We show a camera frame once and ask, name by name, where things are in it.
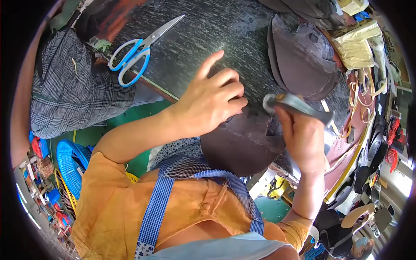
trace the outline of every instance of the mask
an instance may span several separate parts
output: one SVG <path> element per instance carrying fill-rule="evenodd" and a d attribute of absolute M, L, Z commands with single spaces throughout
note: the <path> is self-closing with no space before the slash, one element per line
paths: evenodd
<path fill-rule="evenodd" d="M 162 249 L 142 260 L 258 260 L 290 244 L 266 240 L 256 232 L 222 239 L 198 240 Z"/>
<path fill-rule="evenodd" d="M 355 247 L 360 248 L 362 245 L 365 246 L 368 243 L 368 237 L 360 238 L 355 242 Z"/>

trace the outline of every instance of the scissors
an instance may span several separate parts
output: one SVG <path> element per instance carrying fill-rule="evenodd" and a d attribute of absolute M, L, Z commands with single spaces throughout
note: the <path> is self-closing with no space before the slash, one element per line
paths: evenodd
<path fill-rule="evenodd" d="M 160 27 L 159 29 L 157 29 L 154 33 L 152 33 L 149 37 L 147 37 L 146 39 L 134 39 L 134 40 L 130 40 L 126 43 L 124 43 L 122 46 L 120 46 L 113 54 L 113 56 L 111 57 L 110 61 L 108 62 L 108 66 L 110 67 L 110 69 L 112 71 L 117 71 L 119 69 L 121 69 L 120 73 L 119 73 L 119 84 L 122 87 L 129 87 L 131 85 L 133 85 L 139 78 L 140 76 L 143 74 L 144 70 L 147 67 L 147 63 L 149 62 L 149 58 L 150 58 L 150 45 L 152 43 L 154 43 L 157 39 L 159 39 L 160 36 L 162 36 L 163 34 L 165 34 L 169 29 L 171 29 L 173 26 L 175 26 L 180 20 L 182 20 L 185 17 L 185 15 L 181 15 L 176 17 L 175 19 L 170 20 L 169 22 L 165 23 L 162 27 Z M 123 57 L 123 59 L 121 60 L 121 62 L 114 67 L 113 66 L 113 61 L 115 56 L 118 54 L 118 52 L 123 49 L 124 47 L 126 47 L 129 44 L 134 43 L 134 46 L 129 50 L 129 52 Z M 145 60 L 144 60 L 144 64 L 141 67 L 140 72 L 137 74 L 137 76 L 130 81 L 129 83 L 124 83 L 123 82 L 123 76 L 124 74 L 136 63 L 138 62 L 143 56 L 146 56 Z"/>

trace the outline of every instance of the patterned fabric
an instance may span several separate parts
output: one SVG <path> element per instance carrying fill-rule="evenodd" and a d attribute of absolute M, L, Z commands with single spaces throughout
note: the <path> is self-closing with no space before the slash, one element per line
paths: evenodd
<path fill-rule="evenodd" d="M 37 69 L 30 120 L 31 130 L 40 138 L 106 125 L 105 120 L 132 104 L 136 87 L 123 88 L 117 73 L 92 68 L 90 52 L 72 29 L 56 33 L 43 49 L 42 78 Z"/>
<path fill-rule="evenodd" d="M 136 245 L 135 260 L 153 254 L 160 226 L 176 179 L 213 178 L 227 180 L 227 185 L 252 217 L 250 232 L 263 235 L 264 223 L 247 187 L 235 174 L 229 171 L 212 170 L 203 162 L 199 138 L 181 139 L 166 144 L 158 153 L 151 169 L 158 168 L 159 177 L 145 211 Z"/>
<path fill-rule="evenodd" d="M 153 163 L 150 166 L 150 170 L 152 171 L 158 168 L 162 161 L 179 154 L 190 158 L 202 159 L 203 154 L 199 136 L 193 138 L 183 138 L 165 144 L 157 153 Z"/>

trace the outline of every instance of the black workbench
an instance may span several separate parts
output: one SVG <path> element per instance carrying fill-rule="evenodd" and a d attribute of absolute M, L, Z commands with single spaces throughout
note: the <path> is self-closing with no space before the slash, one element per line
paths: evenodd
<path fill-rule="evenodd" d="M 245 96 L 258 105 L 266 94 L 283 92 L 272 76 L 267 54 L 267 26 L 275 13 L 256 0 L 150 0 L 134 10 L 110 52 L 128 40 L 145 39 L 166 22 L 185 14 L 151 45 L 145 79 L 180 98 L 201 62 L 211 53 L 224 50 L 214 71 L 235 69 L 245 87 Z M 325 99 L 336 113 L 334 121 L 339 129 L 347 118 L 348 95 L 348 86 L 341 81 Z M 323 111 L 320 102 L 309 104 Z M 335 135 L 332 130 L 326 131 Z"/>

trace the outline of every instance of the shirt sleeve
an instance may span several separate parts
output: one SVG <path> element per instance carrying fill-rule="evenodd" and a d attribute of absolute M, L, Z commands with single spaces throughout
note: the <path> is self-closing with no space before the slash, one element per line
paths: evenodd
<path fill-rule="evenodd" d="M 297 252 L 300 252 L 302 250 L 303 243 L 308 238 L 308 228 L 297 221 L 279 222 L 277 225 L 285 234 L 287 242 L 293 245 L 293 248 Z"/>
<path fill-rule="evenodd" d="M 130 185 L 124 165 L 108 160 L 102 153 L 96 153 L 91 157 L 82 177 L 81 194 L 75 207 L 77 219 L 72 229 L 72 236 L 80 255 L 89 251 L 87 240 L 90 231 L 114 190 Z"/>

